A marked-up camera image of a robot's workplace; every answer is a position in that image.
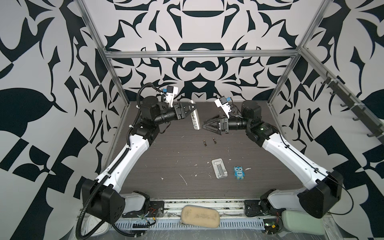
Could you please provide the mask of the white remote control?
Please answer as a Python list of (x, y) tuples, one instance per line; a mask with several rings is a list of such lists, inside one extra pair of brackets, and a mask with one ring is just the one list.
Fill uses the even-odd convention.
[(195, 106), (196, 102), (194, 100), (190, 100), (190, 103), (194, 105), (193, 107), (194, 111), (191, 113), (193, 127), (195, 130), (200, 130), (201, 124), (200, 124), (198, 110), (197, 110), (197, 107)]

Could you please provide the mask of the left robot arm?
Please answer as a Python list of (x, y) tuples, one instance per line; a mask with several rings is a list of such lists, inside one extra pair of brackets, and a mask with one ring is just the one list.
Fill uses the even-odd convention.
[(158, 134), (160, 125), (183, 120), (196, 112), (194, 101), (169, 103), (157, 97), (144, 98), (127, 134), (127, 143), (95, 180), (86, 180), (82, 185), (83, 209), (77, 224), (80, 226), (86, 214), (103, 223), (114, 224), (123, 214), (145, 212), (148, 197), (141, 193), (120, 195), (122, 186), (139, 158), (146, 152)]

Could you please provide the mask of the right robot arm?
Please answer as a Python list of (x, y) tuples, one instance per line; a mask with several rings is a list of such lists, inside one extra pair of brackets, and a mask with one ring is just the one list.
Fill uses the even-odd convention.
[(343, 176), (327, 171), (294, 148), (275, 126), (262, 120), (262, 109), (256, 101), (244, 101), (241, 113), (235, 116), (230, 115), (228, 98), (217, 99), (215, 104), (225, 115), (206, 120), (203, 129), (218, 135), (244, 130), (252, 142), (275, 156), (303, 184), (296, 190), (269, 190), (261, 196), (261, 212), (291, 210), (321, 219), (341, 199)]

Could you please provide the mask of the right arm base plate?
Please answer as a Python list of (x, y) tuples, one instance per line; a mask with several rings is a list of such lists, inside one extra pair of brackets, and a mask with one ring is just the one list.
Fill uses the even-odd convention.
[(280, 215), (285, 208), (275, 209), (268, 200), (245, 200), (245, 215), (247, 217), (259, 216), (277, 216)]

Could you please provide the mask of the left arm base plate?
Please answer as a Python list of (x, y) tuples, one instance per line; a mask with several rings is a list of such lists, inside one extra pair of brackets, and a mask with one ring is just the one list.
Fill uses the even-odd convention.
[(164, 201), (145, 201), (143, 207), (139, 211), (123, 213), (123, 218), (136, 218), (144, 215), (145, 217), (156, 217), (162, 214), (165, 207)]

